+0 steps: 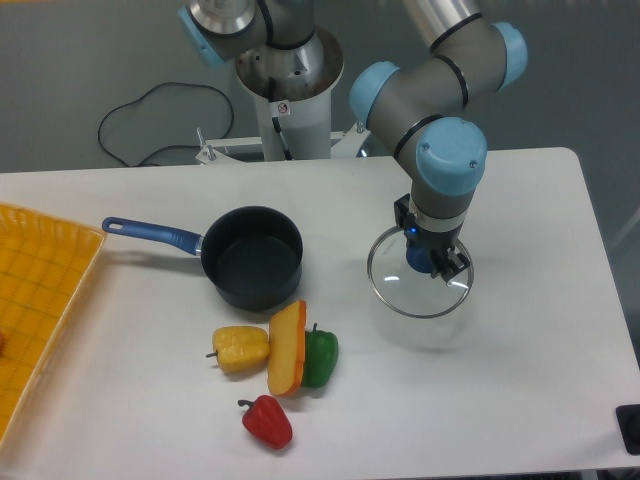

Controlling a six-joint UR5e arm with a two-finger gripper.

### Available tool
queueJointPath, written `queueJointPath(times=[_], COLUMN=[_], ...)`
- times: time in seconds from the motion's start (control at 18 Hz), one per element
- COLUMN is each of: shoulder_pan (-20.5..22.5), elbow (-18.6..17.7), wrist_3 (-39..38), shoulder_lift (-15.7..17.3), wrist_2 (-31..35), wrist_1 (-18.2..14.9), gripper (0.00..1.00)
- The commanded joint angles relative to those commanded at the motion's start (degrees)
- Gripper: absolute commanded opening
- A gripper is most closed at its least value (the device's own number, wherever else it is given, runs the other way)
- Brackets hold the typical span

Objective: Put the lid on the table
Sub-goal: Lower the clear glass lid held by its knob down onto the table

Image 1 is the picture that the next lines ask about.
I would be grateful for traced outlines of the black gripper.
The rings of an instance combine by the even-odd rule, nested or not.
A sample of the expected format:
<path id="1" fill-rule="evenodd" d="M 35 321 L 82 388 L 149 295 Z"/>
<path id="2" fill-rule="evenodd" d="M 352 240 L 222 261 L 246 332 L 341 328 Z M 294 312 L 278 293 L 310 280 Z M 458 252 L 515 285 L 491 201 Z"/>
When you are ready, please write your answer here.
<path id="1" fill-rule="evenodd" d="M 471 266 L 465 250 L 455 248 L 462 220 L 454 218 L 428 221 L 409 195 L 394 202 L 396 225 L 406 238 L 406 260 L 409 264 L 432 264 L 431 276 L 455 278 Z"/>

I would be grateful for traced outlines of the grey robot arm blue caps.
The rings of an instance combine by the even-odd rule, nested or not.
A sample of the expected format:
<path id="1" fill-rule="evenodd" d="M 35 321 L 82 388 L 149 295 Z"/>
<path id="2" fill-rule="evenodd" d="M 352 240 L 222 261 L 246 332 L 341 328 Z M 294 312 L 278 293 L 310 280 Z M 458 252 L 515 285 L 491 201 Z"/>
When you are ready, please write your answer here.
<path id="1" fill-rule="evenodd" d="M 481 130 L 458 117 L 469 102 L 518 79 L 528 62 L 521 33 L 487 22 L 473 1 L 408 1 L 430 56 L 403 71 L 366 68 L 349 105 L 410 177 L 395 203 L 417 271 L 450 280 L 469 258 L 455 243 L 484 173 Z M 232 62 L 252 94 L 266 160 L 321 159 L 331 143 L 330 94 L 344 69 L 340 45 L 309 1 L 191 1 L 179 19 L 210 66 Z"/>

